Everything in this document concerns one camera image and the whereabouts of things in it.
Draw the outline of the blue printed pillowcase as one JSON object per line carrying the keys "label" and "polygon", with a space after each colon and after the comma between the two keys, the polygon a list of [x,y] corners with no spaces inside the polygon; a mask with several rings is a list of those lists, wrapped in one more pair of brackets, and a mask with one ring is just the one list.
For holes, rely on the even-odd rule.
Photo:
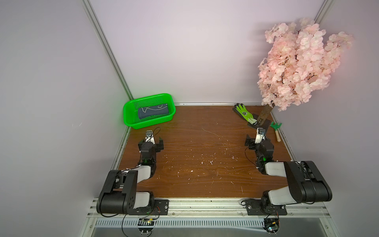
{"label": "blue printed pillowcase", "polygon": [[142,107],[138,109],[139,119],[146,119],[151,116],[160,116],[167,114],[169,114],[169,108],[167,103],[149,107]]}

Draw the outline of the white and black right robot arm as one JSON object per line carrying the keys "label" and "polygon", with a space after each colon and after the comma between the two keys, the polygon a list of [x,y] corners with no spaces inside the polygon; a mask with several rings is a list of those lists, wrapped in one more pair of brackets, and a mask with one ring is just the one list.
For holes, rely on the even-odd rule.
{"label": "white and black right robot arm", "polygon": [[332,190],[314,162],[274,161],[274,145],[263,135],[247,135],[245,146],[255,152],[255,165],[261,174],[287,180],[287,186],[264,191],[260,199],[243,200],[248,215],[286,215],[288,205],[331,201]]}

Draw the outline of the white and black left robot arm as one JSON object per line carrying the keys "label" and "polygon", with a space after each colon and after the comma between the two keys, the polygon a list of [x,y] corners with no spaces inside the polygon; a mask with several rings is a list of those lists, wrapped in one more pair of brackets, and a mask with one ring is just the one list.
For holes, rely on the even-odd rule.
{"label": "white and black left robot arm", "polygon": [[100,192],[96,209],[105,217],[124,215],[160,215],[166,208],[167,200],[155,200],[151,191],[137,191],[137,184],[152,178],[157,168],[157,153],[164,149],[160,138],[146,138],[139,144],[140,161],[131,169],[111,170]]}

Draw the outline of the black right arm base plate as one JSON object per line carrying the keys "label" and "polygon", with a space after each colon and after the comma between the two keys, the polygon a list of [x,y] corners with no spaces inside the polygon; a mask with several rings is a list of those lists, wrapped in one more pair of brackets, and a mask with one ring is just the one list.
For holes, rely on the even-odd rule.
{"label": "black right arm base plate", "polygon": [[284,205],[274,205],[267,199],[245,199],[242,201],[249,216],[263,215],[287,215],[288,212]]}

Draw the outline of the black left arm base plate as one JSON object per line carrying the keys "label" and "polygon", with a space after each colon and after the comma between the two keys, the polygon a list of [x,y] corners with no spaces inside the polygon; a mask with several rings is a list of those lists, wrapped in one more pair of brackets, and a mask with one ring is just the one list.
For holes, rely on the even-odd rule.
{"label": "black left arm base plate", "polygon": [[168,199],[158,199],[155,203],[147,207],[138,207],[136,209],[131,209],[127,212],[128,215],[139,215],[139,216],[149,216],[149,215],[168,215],[169,200]]}

